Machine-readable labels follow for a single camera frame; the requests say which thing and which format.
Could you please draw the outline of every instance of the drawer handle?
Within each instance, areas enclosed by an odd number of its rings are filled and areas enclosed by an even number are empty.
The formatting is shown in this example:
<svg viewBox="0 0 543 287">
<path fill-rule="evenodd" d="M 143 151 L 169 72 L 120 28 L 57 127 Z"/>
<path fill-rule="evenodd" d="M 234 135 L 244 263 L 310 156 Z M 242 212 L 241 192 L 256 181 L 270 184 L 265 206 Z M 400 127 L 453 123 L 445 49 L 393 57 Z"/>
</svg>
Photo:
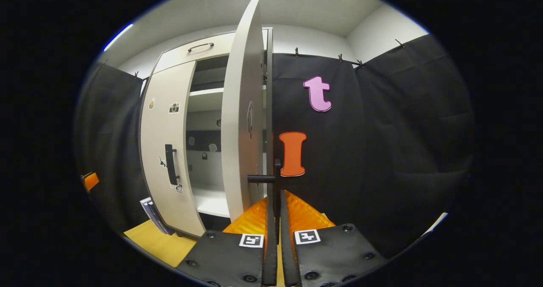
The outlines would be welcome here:
<svg viewBox="0 0 543 287">
<path fill-rule="evenodd" d="M 209 46 L 213 46 L 214 44 L 213 43 L 204 43 L 204 44 L 200 44 L 200 45 L 197 45 L 197 46 L 193 46 L 191 47 L 190 49 L 188 49 L 188 51 L 192 51 L 192 49 L 194 49 L 195 47 L 198 47 L 198 46 L 204 46 L 204 45 L 209 45 Z"/>
</svg>

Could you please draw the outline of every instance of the binder clip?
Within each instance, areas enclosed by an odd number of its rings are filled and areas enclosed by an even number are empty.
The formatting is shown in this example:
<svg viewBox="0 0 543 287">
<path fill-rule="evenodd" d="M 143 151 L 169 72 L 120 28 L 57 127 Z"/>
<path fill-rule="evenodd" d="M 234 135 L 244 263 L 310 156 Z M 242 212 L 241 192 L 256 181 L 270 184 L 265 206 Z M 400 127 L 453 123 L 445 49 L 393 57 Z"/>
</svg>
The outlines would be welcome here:
<svg viewBox="0 0 543 287">
<path fill-rule="evenodd" d="M 403 45 L 403 43 L 402 43 L 402 42 L 399 42 L 399 41 L 398 41 L 398 39 L 395 39 L 395 40 L 396 40 L 396 42 L 398 42 L 398 43 L 399 43 L 399 44 L 401 45 L 402 49 L 405 49 L 405 48 L 406 48 L 406 46 L 405 46 L 405 45 Z"/>
</svg>

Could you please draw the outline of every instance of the cabinet door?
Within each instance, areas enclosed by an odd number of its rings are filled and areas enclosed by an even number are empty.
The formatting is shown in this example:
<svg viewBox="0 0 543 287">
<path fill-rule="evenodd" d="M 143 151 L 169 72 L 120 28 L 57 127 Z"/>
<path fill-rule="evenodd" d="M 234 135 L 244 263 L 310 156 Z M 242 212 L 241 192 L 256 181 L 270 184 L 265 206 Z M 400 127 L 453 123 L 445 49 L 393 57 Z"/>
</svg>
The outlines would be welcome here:
<svg viewBox="0 0 543 287">
<path fill-rule="evenodd" d="M 143 101 L 140 149 L 147 186 L 165 224 L 199 237 L 205 229 L 188 180 L 185 145 L 187 103 L 195 67 L 196 61 L 190 61 L 153 74 Z M 167 161 L 166 145 L 176 150 L 171 153 L 173 163 Z M 171 184 L 168 170 L 179 176 L 182 192 Z"/>
<path fill-rule="evenodd" d="M 262 173 L 263 42 L 258 0 L 251 0 L 234 37 L 221 113 L 223 181 L 231 221 L 251 204 L 247 175 Z"/>
</svg>

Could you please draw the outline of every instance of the ceiling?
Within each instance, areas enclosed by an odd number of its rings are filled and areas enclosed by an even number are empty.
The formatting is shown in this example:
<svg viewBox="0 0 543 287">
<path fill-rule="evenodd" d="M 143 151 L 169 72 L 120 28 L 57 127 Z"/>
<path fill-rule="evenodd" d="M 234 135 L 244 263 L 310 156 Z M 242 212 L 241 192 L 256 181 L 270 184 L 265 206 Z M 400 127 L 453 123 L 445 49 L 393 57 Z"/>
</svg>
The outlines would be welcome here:
<svg viewBox="0 0 543 287">
<path fill-rule="evenodd" d="M 145 49 L 190 32 L 236 25 L 250 0 L 165 0 L 134 21 L 105 53 L 119 66 Z M 260 0 L 262 24 L 312 28 L 348 36 L 379 0 Z"/>
</svg>

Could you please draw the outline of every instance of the cabinet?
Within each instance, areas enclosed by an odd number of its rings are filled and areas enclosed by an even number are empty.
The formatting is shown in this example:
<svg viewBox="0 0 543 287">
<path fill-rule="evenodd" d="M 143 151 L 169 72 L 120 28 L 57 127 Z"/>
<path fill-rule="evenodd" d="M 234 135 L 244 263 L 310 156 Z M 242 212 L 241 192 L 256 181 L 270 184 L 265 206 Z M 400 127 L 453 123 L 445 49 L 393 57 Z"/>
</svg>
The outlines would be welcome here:
<svg viewBox="0 0 543 287">
<path fill-rule="evenodd" d="M 233 221 L 263 198 L 247 175 L 266 173 L 266 50 L 258 0 L 236 32 L 161 54 L 142 97 L 140 154 L 168 226 L 201 236 L 202 214 Z"/>
</svg>

